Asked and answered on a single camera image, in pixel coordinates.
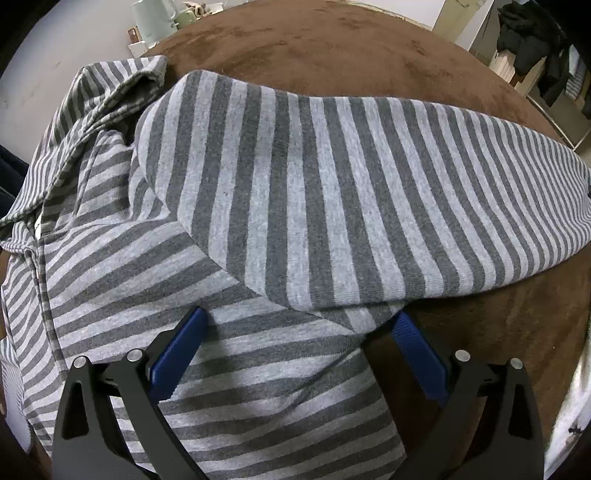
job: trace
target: brown carpet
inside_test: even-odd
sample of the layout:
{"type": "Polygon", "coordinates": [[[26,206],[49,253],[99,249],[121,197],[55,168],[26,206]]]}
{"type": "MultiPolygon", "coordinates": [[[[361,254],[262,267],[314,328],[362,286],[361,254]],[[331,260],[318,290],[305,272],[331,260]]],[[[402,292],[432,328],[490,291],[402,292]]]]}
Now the brown carpet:
{"type": "MultiPolygon", "coordinates": [[[[194,69],[306,95],[397,96],[470,108],[558,140],[529,102],[460,47],[398,18],[323,0],[257,0],[199,20],[150,54],[167,84],[194,69]]],[[[579,359],[590,303],[591,248],[499,290],[414,302],[408,311],[450,346],[488,362],[524,360],[547,439],[579,359]]],[[[437,409],[388,332],[365,352],[408,450],[437,409]]]]}

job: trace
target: gray striped fabric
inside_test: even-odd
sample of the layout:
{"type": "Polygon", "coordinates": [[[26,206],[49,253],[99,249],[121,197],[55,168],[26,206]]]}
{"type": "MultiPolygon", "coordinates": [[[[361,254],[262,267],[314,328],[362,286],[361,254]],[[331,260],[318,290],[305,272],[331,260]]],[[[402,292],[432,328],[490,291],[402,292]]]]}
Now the gray striped fabric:
{"type": "Polygon", "coordinates": [[[197,71],[153,102],[164,71],[163,57],[83,69],[1,222],[27,419],[51,450],[76,356],[120,358],[199,304],[208,337],[160,408],[210,478],[390,476],[404,448],[365,334],[409,300],[577,252],[587,167],[519,125],[413,100],[197,71]]]}
{"type": "MultiPolygon", "coordinates": [[[[2,314],[6,318],[4,301],[2,314]]],[[[31,428],[22,411],[24,389],[13,343],[10,329],[7,329],[7,336],[0,340],[0,375],[4,384],[4,400],[7,407],[5,420],[19,445],[28,452],[32,445],[31,428]]]]}

